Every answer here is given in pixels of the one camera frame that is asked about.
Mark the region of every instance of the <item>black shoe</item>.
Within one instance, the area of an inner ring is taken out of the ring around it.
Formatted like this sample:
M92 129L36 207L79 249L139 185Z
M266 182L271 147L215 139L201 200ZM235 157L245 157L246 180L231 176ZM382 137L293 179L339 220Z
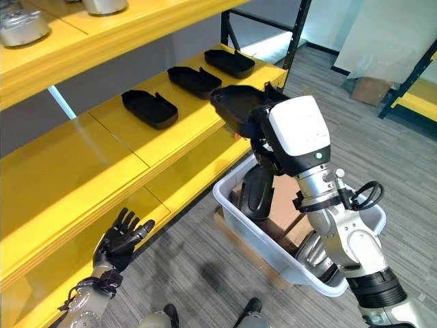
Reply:
M243 318L245 316L248 316L252 312L261 312L262 309L262 302L260 299L257 299L256 297L253 297L244 307L243 312L238 317L238 320L236 324L234 325L234 328L238 327L238 325L242 322Z
M173 304L167 304L164 307L164 313L170 317L171 328L179 328L179 316L176 306Z

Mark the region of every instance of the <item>gray carpet floor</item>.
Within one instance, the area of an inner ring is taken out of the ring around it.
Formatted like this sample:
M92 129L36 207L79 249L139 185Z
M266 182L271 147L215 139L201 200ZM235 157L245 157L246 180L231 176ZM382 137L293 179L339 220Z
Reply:
M380 204L388 221L380 239L388 261L407 292L437 312L437 141L350 100L346 78L329 70L333 60L299 49L285 93L315 96L330 129L332 163L346 170L349 185L379 180L386 187ZM181 327L232 327L255 296L274 327L366 327L349 290L337 298L308 286L276 290L214 227L217 206L204 193L144 247L124 272L103 327L136 327L168 302L178 308Z

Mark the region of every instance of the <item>white plastic bin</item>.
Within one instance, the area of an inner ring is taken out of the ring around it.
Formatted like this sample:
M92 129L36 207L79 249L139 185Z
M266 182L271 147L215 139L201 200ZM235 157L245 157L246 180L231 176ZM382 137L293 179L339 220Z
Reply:
M223 207L226 225L246 241L287 282L310 285L329 297L340 296L348 287L346 279L340 272L337 272L327 284L321 282L228 200L232 189L256 164L256 158L251 156L214 185L213 193ZM378 205L362 211L361 218L366 226L377 234L382 231L386 223L385 212Z

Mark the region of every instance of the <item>yellow shelf unit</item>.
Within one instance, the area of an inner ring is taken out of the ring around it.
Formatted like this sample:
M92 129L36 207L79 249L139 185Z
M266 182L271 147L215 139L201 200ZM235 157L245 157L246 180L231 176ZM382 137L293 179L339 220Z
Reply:
M148 170L89 114L4 157L2 290L135 191Z
M151 180L146 186L149 191L140 188L4 290L2 327L42 328L51 324L59 316L56 308L69 289L91 273L94 247L123 206L140 215L142 223L156 221L149 238L249 148L248 141L234 139L224 127L218 129Z
M233 51L222 44L213 48ZM188 66L195 70L203 67L220 78L223 87L240 84L252 85L261 90L267 81L271 81L275 86L283 85L286 71L258 59L254 60L254 71L246 79L233 78L207 64L203 53L182 62L179 66ZM194 139L201 141L202 138L198 136L210 134L224 125L224 121L216 114L209 101L196 98L176 84L169 82L167 72L162 72L133 89L145 90L151 94L159 92L179 109L177 124L163 131L151 128L127 111L119 96L92 109L90 114L150 167L168 164L170 156L175 159L178 150L186 149L187 141L191 142Z
M266 81L283 85L286 73L257 60L249 78L236 80L207 65L203 53L180 65L259 89ZM2 289L224 125L207 100L173 85L166 72L136 88L159 91L178 107L178 121L155 130L117 96L1 160Z
M417 79L410 89L393 104L404 106L437 122L437 84Z
M31 0L52 33L19 49L1 47L0 110L118 55L248 0L129 0L116 15L93 17L82 3Z
M124 206L136 212L141 224L155 220L150 236L170 215L146 188L140 188L8 286L1 298L1 326L40 328L53 323L60 314L57 308L67 299L68 291L91 275L94 248Z

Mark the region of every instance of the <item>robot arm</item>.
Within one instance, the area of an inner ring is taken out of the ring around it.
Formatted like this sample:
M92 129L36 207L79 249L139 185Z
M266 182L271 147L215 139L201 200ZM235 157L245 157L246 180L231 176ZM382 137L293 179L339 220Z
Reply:
M138 227L139 218L123 208L113 225L100 239L93 257L91 277L80 281L69 293L60 310L66 315L58 328L98 328L103 312L122 283L120 273L132 259L135 245L152 231L155 222L147 221Z
M239 87L227 88L212 94L217 113L231 127L244 127L237 132L243 131L243 137L251 138L253 152L263 167L273 174L297 179L300 192L294 205L308 214L314 230L322 237L327 255L346 276L366 323L372 327L435 327L437 318L431 312L425 313L425 309L419 311L404 292L386 263L378 237L360 218L360 210L372 207L382 198L383 187L369 182L353 193L341 180L343 170L329 170L329 132L314 98L302 96L269 102L268 97L259 97L260 102L253 103L247 121L232 122L230 118L238 116L223 113L238 110L231 106L229 95L237 98ZM371 189L370 196L359 204L358 195L367 189Z

